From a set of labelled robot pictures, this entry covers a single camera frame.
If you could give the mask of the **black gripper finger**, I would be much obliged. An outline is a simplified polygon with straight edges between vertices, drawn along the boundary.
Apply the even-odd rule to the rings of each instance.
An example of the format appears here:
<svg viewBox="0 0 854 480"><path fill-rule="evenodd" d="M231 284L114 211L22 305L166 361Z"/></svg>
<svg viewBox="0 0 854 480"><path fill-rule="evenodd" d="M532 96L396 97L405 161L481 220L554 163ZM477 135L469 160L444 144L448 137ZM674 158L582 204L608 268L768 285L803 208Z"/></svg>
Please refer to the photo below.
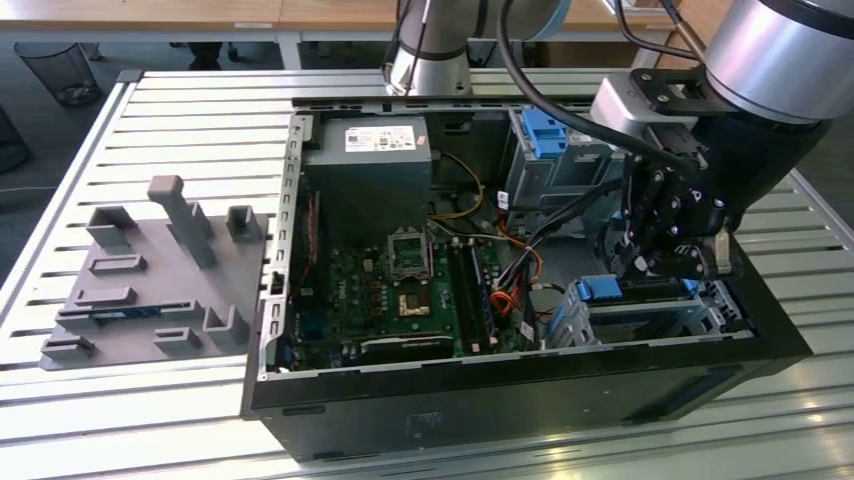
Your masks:
<svg viewBox="0 0 854 480"><path fill-rule="evenodd" d="M633 155L624 170L622 213L625 251L622 262L629 276L652 274L657 237L673 213L674 172L661 163Z"/></svg>
<svg viewBox="0 0 854 480"><path fill-rule="evenodd" d="M684 239L664 256L664 275L692 280L717 280L740 275L740 254L733 235Z"/></svg>

